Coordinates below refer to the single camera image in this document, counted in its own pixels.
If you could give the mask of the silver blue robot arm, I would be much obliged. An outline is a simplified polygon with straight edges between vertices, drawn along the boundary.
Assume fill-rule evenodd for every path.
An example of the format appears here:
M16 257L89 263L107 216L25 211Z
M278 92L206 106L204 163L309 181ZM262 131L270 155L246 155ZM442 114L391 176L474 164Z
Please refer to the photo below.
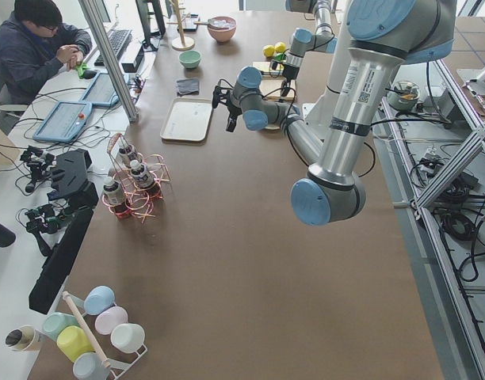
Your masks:
M328 88L319 98L322 132L316 135L291 105L267 101L261 73L243 68L228 91L217 90L230 113L227 127L242 118L247 129L270 124L289 138L307 163L307 176L292 187L291 204L305 224L321 226L349 219L365 205L365 189L354 171L386 88L402 65L446 57L452 50L454 1L351 1L338 35L330 29L328 1L290 1L291 11L312 13L315 31L298 28L284 64L293 80L309 51L333 53Z
M291 44L285 54L283 63L283 82L281 84L281 96L284 97L291 89L292 80L296 80L304 56L309 51L333 53L337 43L337 37L330 23L332 1L290 0L285 2L286 10L296 13L310 13L315 21L315 29L311 32L305 28L296 28L292 34Z

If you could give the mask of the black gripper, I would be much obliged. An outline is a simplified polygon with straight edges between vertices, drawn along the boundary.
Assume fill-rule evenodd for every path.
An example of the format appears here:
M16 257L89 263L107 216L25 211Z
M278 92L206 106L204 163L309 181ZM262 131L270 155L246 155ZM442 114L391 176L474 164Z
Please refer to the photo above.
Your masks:
M238 117L241 115L241 108L232 103L226 103L226 106L229 111L228 123L236 124Z
M287 97L290 91L290 81L296 80L298 76L298 67L285 63L283 65L282 75L284 80L281 83L281 97Z

